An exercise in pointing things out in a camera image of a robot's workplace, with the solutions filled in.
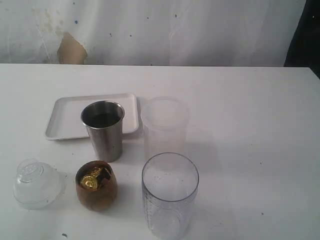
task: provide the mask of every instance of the clear glass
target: clear glass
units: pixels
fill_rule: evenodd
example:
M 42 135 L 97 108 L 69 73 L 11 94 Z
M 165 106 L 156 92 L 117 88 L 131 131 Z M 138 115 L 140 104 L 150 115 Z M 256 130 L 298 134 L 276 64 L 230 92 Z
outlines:
M 53 202 L 64 187 L 64 180 L 50 165 L 29 158 L 19 164 L 13 195 L 25 209 L 40 209 Z
M 184 153 L 189 109 L 180 100 L 160 96 L 153 98 L 141 110 L 144 135 L 144 155 Z
M 198 192 L 199 173 L 185 156 L 164 152 L 149 159 L 142 170 L 146 223 L 163 240 L 183 237 Z

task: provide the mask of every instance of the white tray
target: white tray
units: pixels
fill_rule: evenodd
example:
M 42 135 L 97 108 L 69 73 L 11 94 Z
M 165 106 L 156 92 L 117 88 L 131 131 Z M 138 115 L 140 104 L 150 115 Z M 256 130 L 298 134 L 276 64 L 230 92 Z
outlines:
M 44 133 L 46 139 L 65 140 L 88 138 L 86 127 L 81 121 L 81 112 L 89 104 L 101 100 L 114 101 L 124 108 L 122 129 L 124 134 L 133 133 L 138 129 L 137 98 L 132 93 L 62 97 L 54 104 Z

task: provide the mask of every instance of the white tabletop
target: white tabletop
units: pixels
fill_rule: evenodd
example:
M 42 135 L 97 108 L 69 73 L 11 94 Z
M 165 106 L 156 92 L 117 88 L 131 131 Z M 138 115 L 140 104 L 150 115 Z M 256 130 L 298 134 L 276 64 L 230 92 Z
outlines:
M 111 163 L 118 198 L 103 212 L 78 201 L 75 173 L 89 139 L 48 141 L 61 97 L 132 92 L 142 106 L 175 96 L 190 107 L 187 155 L 200 174 L 186 240 L 320 239 L 320 80 L 308 68 L 0 64 L 1 239 L 155 239 L 142 210 L 143 136 Z M 65 192 L 40 210 L 13 197 L 19 162 L 65 172 Z

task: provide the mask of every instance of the stainless steel cup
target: stainless steel cup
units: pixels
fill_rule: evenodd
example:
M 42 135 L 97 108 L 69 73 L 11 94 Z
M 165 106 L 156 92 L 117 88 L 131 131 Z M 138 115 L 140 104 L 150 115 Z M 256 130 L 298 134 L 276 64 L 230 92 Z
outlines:
M 81 120 L 98 160 L 110 163 L 120 157 L 124 116 L 124 108 L 113 101 L 97 101 L 82 111 Z

